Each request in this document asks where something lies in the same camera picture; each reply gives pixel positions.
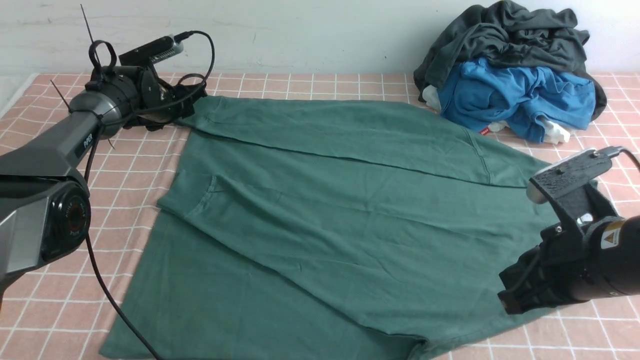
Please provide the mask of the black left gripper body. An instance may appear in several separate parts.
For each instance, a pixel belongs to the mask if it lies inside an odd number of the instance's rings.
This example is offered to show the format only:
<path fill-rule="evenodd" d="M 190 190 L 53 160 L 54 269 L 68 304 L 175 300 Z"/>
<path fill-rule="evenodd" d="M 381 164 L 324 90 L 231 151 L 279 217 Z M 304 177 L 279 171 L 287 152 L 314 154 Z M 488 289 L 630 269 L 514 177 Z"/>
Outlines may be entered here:
<path fill-rule="evenodd" d="M 159 78 L 154 68 L 139 72 L 137 88 L 140 108 L 131 118 L 131 127 L 142 126 L 149 132 L 163 129 L 179 119 L 195 114 L 195 103 L 208 96 L 205 76 L 188 73 L 176 85 Z"/>

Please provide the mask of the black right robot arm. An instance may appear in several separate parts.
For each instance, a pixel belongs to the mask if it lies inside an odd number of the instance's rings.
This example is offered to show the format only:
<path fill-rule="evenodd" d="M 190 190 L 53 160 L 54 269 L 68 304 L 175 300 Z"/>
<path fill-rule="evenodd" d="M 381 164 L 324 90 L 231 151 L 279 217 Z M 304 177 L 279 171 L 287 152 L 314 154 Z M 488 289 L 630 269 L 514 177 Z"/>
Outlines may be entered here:
<path fill-rule="evenodd" d="M 602 196 L 551 200 L 558 218 L 542 242 L 500 272 L 507 314 L 639 294 L 639 218 Z"/>

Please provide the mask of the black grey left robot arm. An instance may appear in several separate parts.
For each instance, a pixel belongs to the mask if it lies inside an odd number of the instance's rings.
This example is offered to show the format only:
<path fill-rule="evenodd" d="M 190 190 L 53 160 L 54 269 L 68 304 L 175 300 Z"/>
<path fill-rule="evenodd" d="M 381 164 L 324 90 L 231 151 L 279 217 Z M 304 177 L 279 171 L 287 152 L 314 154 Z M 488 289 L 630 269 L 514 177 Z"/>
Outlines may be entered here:
<path fill-rule="evenodd" d="M 89 234 L 90 191 L 78 165 L 122 128 L 157 130 L 192 113 L 201 82 L 177 85 L 151 67 L 100 66 L 67 116 L 1 157 L 1 291 L 73 253 Z"/>

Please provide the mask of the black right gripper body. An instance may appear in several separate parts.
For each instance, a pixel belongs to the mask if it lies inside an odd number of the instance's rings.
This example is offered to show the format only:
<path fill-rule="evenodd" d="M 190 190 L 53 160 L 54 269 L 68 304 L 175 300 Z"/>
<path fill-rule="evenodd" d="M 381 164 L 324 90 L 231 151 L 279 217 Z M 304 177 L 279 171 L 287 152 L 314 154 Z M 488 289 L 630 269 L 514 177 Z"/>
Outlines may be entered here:
<path fill-rule="evenodd" d="M 620 217 L 605 197 L 550 200 L 558 222 L 541 231 L 541 243 L 500 272 L 503 309 L 519 315 L 536 309 L 619 297 L 614 262 L 601 248 L 608 225 Z"/>

